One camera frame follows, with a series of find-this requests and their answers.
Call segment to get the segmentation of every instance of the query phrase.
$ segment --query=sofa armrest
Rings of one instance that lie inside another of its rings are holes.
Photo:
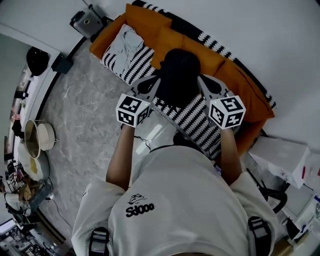
[[[252,145],[255,138],[259,136],[260,130],[267,120],[256,122],[243,122],[240,130],[235,135],[235,143],[239,156],[241,156]]]
[[[126,22],[127,19],[125,13],[115,19],[115,21],[113,21],[109,26],[102,30],[96,40],[94,40],[94,42],[90,46],[90,52],[92,52],[99,58],[99,60],[101,60],[107,48],[115,40],[122,25]]]

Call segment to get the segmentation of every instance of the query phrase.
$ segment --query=white box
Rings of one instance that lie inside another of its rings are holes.
[[[246,107],[238,95],[210,101],[209,117],[221,129],[239,126],[245,113]]]
[[[307,145],[259,137],[248,153],[260,166],[298,189],[308,176],[305,162],[310,150]]]
[[[149,115],[150,102],[121,94],[116,105],[116,120],[128,126],[137,127]]]

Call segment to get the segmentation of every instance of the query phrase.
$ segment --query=printed logo on shirt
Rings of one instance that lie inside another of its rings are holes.
[[[128,202],[129,205],[133,205],[133,204],[140,204],[142,200],[146,200],[147,198],[145,198],[143,195],[141,194],[134,194],[131,196],[130,201]],[[139,214],[144,214],[147,213],[149,211],[152,211],[155,208],[153,203],[150,204],[144,204],[144,205],[135,205],[134,207],[129,207],[125,210],[126,214],[125,216],[127,216],[128,218],[132,217],[132,216],[138,216]]]
[[[133,204],[139,204],[138,201],[140,200],[146,200],[147,198],[145,198],[144,196],[140,195],[140,194],[134,194],[131,196],[130,201],[128,202],[129,205],[133,205]]]

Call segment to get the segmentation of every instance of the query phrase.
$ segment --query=gray floor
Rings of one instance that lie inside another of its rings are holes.
[[[54,200],[60,214],[73,226],[87,185],[104,179],[120,133],[115,108],[121,93],[129,87],[104,68],[89,53],[86,41],[75,54],[74,66],[61,75],[47,99],[41,119],[50,123],[59,142],[47,151],[54,186]],[[153,112],[138,126],[135,134],[148,138],[151,149],[172,144],[176,129]],[[134,141],[133,167],[149,150],[139,139]],[[266,184],[276,185],[273,176],[259,168],[246,153],[243,168],[249,167]],[[44,201],[40,209],[66,237],[70,245],[72,231],[58,215],[52,201]]]

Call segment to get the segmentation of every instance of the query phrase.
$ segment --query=orange sofa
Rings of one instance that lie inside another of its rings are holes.
[[[155,69],[160,69],[160,62],[168,51],[182,48],[199,58],[203,74],[220,79],[235,95],[240,96],[246,107],[246,114],[235,135],[239,155],[250,147],[266,120],[274,117],[264,94],[246,72],[232,60],[172,30],[171,19],[153,10],[127,4],[125,13],[106,27],[92,43],[90,51],[97,58],[102,59],[123,24],[133,27],[144,39],[145,45],[154,49],[151,65]]]

